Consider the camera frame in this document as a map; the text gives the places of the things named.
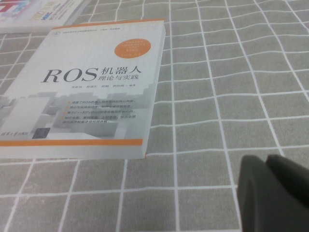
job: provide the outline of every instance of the white book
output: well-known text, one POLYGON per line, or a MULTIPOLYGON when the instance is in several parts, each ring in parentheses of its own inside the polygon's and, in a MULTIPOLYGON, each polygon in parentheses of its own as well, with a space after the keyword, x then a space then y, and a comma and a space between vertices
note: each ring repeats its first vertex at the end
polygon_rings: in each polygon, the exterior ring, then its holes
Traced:
POLYGON ((144 158, 163 19, 55 28, 0 98, 0 158, 144 158))
POLYGON ((0 0, 0 33, 50 31, 72 24, 91 0, 0 0))

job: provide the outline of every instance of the grid pattern fabric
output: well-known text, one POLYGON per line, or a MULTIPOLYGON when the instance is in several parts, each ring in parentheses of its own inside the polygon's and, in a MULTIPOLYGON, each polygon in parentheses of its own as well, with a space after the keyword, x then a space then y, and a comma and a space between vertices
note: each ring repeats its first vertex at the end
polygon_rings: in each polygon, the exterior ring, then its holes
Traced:
MULTIPOLYGON (((0 231, 239 232, 245 154, 309 167, 309 1, 93 0, 165 18, 145 160, 0 159, 0 231)), ((0 95, 46 33, 0 35, 0 95)))

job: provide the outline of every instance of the black plastic object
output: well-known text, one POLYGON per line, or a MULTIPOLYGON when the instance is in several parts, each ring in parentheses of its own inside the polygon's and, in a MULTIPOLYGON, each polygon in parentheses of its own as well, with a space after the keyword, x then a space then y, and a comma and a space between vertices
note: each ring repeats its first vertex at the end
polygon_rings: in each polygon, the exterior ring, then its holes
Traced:
POLYGON ((270 155, 241 161, 238 201, 243 232, 309 232, 309 171, 270 155))

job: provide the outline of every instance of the orange stripe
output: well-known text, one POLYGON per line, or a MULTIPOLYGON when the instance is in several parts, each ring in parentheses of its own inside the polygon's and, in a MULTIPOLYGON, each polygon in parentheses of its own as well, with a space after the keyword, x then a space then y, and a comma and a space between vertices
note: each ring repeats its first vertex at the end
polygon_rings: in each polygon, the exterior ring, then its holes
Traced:
POLYGON ((68 139, 0 141, 0 146, 141 146, 142 139, 68 139))
POLYGON ((76 25, 68 25, 68 26, 56 27, 56 28, 53 28, 53 29, 89 27, 89 26, 112 25, 112 24, 123 24, 123 23, 152 22, 152 21, 161 21, 161 20, 164 21, 163 18, 152 18, 152 19, 127 20, 127 21, 108 22, 108 23, 83 23, 83 24, 76 24, 76 25))

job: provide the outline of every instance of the orange circle badge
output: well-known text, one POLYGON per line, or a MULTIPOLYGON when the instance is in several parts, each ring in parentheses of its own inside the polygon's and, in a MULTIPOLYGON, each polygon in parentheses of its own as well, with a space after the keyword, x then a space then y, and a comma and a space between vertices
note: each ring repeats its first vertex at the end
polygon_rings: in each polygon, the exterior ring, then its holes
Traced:
POLYGON ((151 43, 144 39, 126 40, 118 44, 115 54, 121 58, 135 58, 146 54, 151 48, 151 43))

